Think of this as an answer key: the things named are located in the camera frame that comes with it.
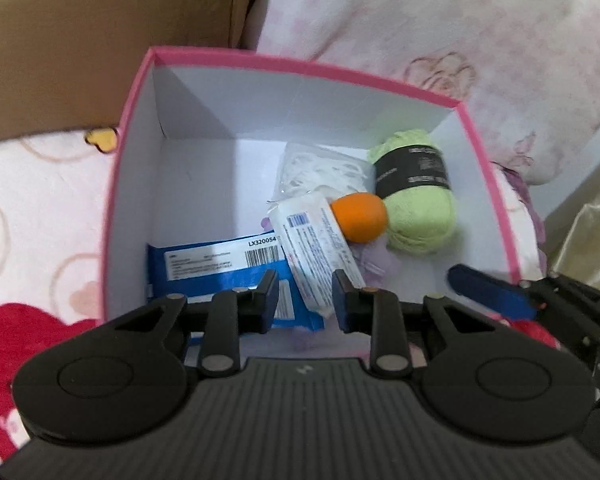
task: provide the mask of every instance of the metal screw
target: metal screw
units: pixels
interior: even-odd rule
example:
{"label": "metal screw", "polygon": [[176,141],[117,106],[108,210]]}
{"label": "metal screw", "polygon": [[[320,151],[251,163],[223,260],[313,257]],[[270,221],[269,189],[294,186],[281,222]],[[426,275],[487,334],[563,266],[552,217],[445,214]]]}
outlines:
{"label": "metal screw", "polygon": [[233,366],[233,359],[227,355],[213,354],[202,359],[202,367],[210,372],[224,372]]}
{"label": "metal screw", "polygon": [[375,363],[386,372],[401,372],[409,366],[409,360],[406,357],[396,354],[380,356]]}

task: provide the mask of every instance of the pink blanket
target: pink blanket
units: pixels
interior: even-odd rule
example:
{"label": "pink blanket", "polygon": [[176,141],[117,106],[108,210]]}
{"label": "pink blanket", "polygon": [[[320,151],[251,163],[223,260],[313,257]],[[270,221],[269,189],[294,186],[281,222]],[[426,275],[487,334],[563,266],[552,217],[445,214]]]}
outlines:
{"label": "pink blanket", "polygon": [[530,184],[600,126],[600,0],[256,0],[243,42],[466,100]]}
{"label": "pink blanket", "polygon": [[100,239],[113,130],[0,142],[0,462],[28,436],[10,381],[100,317]]}

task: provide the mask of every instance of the green yarn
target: green yarn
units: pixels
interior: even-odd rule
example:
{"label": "green yarn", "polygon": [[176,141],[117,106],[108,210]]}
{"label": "green yarn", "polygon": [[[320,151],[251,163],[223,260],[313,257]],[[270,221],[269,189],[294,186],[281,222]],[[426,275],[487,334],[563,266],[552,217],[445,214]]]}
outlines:
{"label": "green yarn", "polygon": [[[412,144],[437,146],[424,130],[397,132],[369,150],[372,164],[392,150]],[[427,254],[448,242],[455,229],[455,202],[448,189],[417,186],[384,199],[389,216],[389,246],[411,254]]]}

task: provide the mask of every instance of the pink box rim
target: pink box rim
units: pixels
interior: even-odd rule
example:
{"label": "pink box rim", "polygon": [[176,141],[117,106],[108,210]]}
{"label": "pink box rim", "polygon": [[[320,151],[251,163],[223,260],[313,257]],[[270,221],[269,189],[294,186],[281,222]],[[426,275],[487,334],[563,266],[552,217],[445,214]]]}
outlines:
{"label": "pink box rim", "polygon": [[106,314],[106,290],[108,281],[109,261],[109,237],[112,224],[113,208],[116,191],[118,189],[118,176],[120,174],[120,161],[125,150],[126,132],[133,117],[138,102],[138,97],[149,70],[153,66],[206,66],[215,68],[243,68],[248,70],[264,70],[267,72],[292,73],[304,76],[319,77],[335,80],[354,85],[366,86],[378,90],[392,92],[412,99],[425,101],[430,104],[451,108],[462,122],[469,142],[476,153],[480,164],[480,170],[486,183],[489,196],[496,214],[502,245],[509,267],[509,278],[512,283],[521,279],[518,254],[511,224],[504,206],[504,201],[497,187],[496,177],[493,174],[486,149],[484,148],[480,134],[478,134],[473,121],[468,114],[464,103],[447,96],[417,88],[415,86],[375,76],[368,73],[349,70],[333,65],[320,64],[311,61],[288,59],[284,57],[272,57],[246,52],[241,50],[230,50],[224,48],[197,48],[184,46],[157,46],[150,48],[144,56],[138,73],[131,84],[129,95],[120,117],[118,133],[120,142],[115,154],[112,178],[109,181],[109,192],[107,194],[106,216],[104,229],[102,231],[102,257],[100,258],[100,320],[107,320]]}

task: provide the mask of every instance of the gold fabric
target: gold fabric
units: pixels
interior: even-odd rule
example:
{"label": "gold fabric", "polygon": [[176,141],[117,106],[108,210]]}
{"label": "gold fabric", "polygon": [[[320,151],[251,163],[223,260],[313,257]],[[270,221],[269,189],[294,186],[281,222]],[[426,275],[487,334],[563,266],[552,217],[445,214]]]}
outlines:
{"label": "gold fabric", "polygon": [[600,191],[578,213],[552,268],[600,289]]}

